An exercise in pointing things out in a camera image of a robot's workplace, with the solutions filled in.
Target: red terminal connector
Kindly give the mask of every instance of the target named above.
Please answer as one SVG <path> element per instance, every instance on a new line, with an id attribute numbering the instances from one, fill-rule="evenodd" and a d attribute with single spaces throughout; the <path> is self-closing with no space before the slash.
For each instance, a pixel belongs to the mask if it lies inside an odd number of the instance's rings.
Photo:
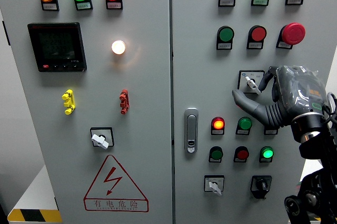
<path id="1" fill-rule="evenodd" d="M 126 89 L 123 89 L 120 95 L 121 100 L 121 114 L 125 115 L 130 108 L 130 104 L 128 102 L 128 91 Z"/>

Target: green push button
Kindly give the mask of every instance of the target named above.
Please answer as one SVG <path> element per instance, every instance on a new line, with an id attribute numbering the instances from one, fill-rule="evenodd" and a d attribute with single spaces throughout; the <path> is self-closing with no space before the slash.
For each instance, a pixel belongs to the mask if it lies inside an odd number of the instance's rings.
<path id="1" fill-rule="evenodd" d="M 261 149 L 261 155 L 264 158 L 272 158 L 274 156 L 274 150 L 272 147 L 266 146 Z"/>
<path id="2" fill-rule="evenodd" d="M 243 117 L 239 120 L 239 127 L 243 130 L 249 130 L 252 127 L 252 120 L 248 117 Z"/>
<path id="3" fill-rule="evenodd" d="M 234 36 L 234 32 L 232 31 L 231 28 L 223 28 L 220 31 L 219 37 L 222 41 L 228 42 L 230 41 Z"/>
<path id="4" fill-rule="evenodd" d="M 223 153 L 219 150 L 216 150 L 216 151 L 212 152 L 212 158 L 214 160 L 219 160 L 219 159 L 222 158 L 222 156 L 223 156 Z"/>

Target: lightning bolt symbol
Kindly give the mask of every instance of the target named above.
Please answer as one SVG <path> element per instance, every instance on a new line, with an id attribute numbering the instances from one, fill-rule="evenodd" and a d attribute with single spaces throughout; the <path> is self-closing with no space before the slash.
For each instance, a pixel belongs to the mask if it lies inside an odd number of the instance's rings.
<path id="1" fill-rule="evenodd" d="M 110 176 L 112 175 L 112 173 L 114 173 L 115 170 L 116 170 L 116 168 L 112 167 L 109 174 L 104 179 L 104 183 L 117 180 L 116 183 L 114 184 L 114 186 L 110 190 L 107 191 L 107 193 L 106 193 L 107 196 L 112 193 L 112 189 L 114 189 L 114 187 L 118 184 L 118 182 L 121 181 L 121 179 L 123 178 L 123 177 L 118 177 L 118 178 L 109 179 Z"/>

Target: yellow and black striped tape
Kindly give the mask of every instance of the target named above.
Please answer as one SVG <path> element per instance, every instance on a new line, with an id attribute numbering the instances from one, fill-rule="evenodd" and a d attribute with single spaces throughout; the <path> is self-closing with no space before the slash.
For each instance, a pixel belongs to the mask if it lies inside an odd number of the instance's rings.
<path id="1" fill-rule="evenodd" d="M 13 211 L 8 215 L 7 219 L 8 221 L 62 223 L 62 218 L 58 210 L 13 209 Z"/>

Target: gray metal panel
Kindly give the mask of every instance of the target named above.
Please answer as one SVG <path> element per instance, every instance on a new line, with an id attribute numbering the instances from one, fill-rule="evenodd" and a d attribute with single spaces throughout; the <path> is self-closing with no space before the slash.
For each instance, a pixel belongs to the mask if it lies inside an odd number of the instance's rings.
<path id="1" fill-rule="evenodd" d="M 176 223 L 286 223 L 283 201 L 296 193 L 304 160 L 289 127 L 277 136 L 264 136 L 263 126 L 253 119 L 249 136 L 235 135 L 239 118 L 231 94 L 237 88 L 239 70 L 267 70 L 271 65 L 305 65 L 318 70 L 326 82 L 336 48 L 336 0 L 304 0 L 302 6 L 285 6 L 270 0 L 267 7 L 251 7 L 251 0 L 236 0 L 235 7 L 218 8 L 218 0 L 173 1 L 173 68 L 175 130 Z M 306 37 L 292 50 L 276 49 L 281 28 L 302 23 Z M 216 33 L 224 26 L 234 29 L 233 49 L 216 51 Z M 246 50 L 247 35 L 262 25 L 267 37 L 262 50 Z M 256 100 L 271 104 L 270 88 Z M 184 111 L 199 111 L 199 142 L 195 154 L 184 150 Z M 211 136 L 211 120 L 225 119 L 225 135 Z M 220 146 L 221 164 L 209 163 L 211 147 Z M 246 146 L 247 163 L 233 163 L 234 151 Z M 259 163 L 263 146 L 272 146 L 271 164 Z M 204 192 L 204 175 L 224 175 L 222 197 Z M 271 175 L 265 200 L 252 198 L 253 175 Z"/>
<path id="2" fill-rule="evenodd" d="M 64 223 L 172 223 L 169 0 L 123 0 L 122 11 L 106 10 L 105 0 L 92 0 L 92 11 L 58 2 L 59 12 L 42 11 L 40 0 L 0 0 L 0 7 Z M 27 30 L 33 22 L 79 22 L 87 72 L 38 72 Z M 118 39 L 126 51 L 113 56 Z M 66 116 L 61 96 L 69 88 L 77 107 Z M 130 96 L 125 116 L 122 89 Z M 91 127 L 112 127 L 115 146 L 94 148 Z M 85 211 L 107 155 L 146 195 L 148 213 Z"/>

